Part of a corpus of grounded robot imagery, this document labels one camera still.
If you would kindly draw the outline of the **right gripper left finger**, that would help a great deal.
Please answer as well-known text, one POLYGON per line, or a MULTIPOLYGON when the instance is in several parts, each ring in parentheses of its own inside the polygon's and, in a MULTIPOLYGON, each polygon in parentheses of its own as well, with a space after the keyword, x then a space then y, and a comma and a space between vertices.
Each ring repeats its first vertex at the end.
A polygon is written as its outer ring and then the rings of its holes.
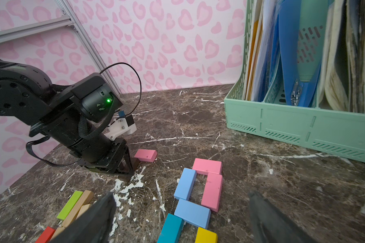
POLYGON ((107 243, 116 207, 114 196, 109 192, 50 242, 107 243))

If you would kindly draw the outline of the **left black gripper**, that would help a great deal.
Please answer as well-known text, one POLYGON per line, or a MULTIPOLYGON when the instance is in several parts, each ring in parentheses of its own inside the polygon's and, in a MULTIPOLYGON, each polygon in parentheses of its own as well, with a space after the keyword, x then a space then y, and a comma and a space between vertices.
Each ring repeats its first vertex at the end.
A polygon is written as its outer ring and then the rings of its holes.
POLYGON ((28 154, 52 167, 64 167, 40 158, 32 147, 46 142, 51 137, 66 146, 79 166, 91 172, 118 175, 124 182, 129 182, 140 160, 132 158, 123 138, 111 141, 102 132, 109 125, 115 111, 111 109, 102 124, 96 127, 77 109, 55 109, 31 126, 30 135, 41 133, 43 138, 28 143, 28 154))

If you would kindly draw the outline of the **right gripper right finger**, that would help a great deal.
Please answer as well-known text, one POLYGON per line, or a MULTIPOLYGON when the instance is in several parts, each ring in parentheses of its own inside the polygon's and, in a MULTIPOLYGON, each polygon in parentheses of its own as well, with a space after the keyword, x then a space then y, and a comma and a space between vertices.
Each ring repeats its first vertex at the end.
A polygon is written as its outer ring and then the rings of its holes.
POLYGON ((255 243, 316 242, 259 192, 252 191, 248 196, 250 221, 255 243))

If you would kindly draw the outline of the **green block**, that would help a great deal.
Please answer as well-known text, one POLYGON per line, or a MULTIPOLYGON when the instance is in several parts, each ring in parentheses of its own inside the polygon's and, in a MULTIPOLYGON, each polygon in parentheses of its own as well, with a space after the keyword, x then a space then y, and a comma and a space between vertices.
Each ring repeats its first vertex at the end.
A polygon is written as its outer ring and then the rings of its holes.
POLYGON ((57 219, 64 221, 71 212, 71 210, 73 209, 73 207, 75 206, 75 204, 77 203, 77 201, 80 199, 82 194, 83 194, 82 191, 75 191, 69 198, 63 209, 57 215, 57 219))

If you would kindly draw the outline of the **pink block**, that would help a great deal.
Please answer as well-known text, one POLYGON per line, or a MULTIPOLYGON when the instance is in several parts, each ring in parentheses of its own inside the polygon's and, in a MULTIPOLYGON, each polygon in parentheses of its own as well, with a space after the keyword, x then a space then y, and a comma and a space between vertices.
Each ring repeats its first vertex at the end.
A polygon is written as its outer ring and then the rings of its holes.
POLYGON ((208 175, 209 173, 221 175, 222 162, 196 158, 192 169, 200 175, 208 175))
POLYGON ((134 158, 140 160, 141 162, 153 163, 157 157, 157 152, 150 149, 139 149, 134 158))
POLYGON ((211 209, 213 212, 219 211, 223 176, 209 173, 207 176, 201 205, 211 209))

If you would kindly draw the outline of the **pink block top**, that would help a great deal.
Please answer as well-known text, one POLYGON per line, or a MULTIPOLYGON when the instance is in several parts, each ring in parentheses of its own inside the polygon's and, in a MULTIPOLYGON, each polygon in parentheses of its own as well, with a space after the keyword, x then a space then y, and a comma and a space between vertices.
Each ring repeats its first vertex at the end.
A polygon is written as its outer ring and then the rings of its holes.
POLYGON ((200 175, 208 175, 209 173, 221 175, 222 162, 196 158, 192 169, 200 175))

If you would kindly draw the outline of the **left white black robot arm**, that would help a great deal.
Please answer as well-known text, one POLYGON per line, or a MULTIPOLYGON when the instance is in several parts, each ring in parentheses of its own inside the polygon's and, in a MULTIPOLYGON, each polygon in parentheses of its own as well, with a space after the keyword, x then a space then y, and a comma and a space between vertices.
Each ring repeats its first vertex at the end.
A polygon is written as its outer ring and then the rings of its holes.
POLYGON ((69 149, 77 164, 91 172, 129 180, 139 164, 131 157, 124 135, 136 131, 132 114, 102 74, 93 73, 71 86, 55 85, 40 69, 0 60, 0 116, 14 116, 30 126, 30 137, 53 138, 69 149))

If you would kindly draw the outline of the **yellow block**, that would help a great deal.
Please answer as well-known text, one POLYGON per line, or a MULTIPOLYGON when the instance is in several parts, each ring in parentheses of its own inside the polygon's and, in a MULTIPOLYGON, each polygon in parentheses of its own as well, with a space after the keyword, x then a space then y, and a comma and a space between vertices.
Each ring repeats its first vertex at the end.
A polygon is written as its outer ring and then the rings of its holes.
POLYGON ((217 243, 218 235, 214 232, 208 231, 199 227, 195 239, 195 243, 217 243))

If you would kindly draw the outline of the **blue block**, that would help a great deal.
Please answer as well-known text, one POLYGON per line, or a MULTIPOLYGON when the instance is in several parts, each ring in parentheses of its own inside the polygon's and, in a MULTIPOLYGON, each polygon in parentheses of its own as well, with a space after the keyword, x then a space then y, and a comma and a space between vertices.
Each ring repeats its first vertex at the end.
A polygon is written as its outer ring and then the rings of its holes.
POLYGON ((193 202, 180 199, 174 215, 193 226, 208 229, 211 210, 193 202))
POLYGON ((174 198, 189 200, 196 180, 197 172, 193 169, 184 168, 174 192, 174 198))

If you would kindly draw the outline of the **teal block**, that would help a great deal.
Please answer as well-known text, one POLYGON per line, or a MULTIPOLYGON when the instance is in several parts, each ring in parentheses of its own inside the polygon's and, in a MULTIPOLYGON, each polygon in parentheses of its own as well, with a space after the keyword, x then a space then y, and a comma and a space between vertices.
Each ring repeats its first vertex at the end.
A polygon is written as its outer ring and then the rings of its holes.
POLYGON ((183 226, 183 219, 168 214, 157 243, 178 243, 183 226))

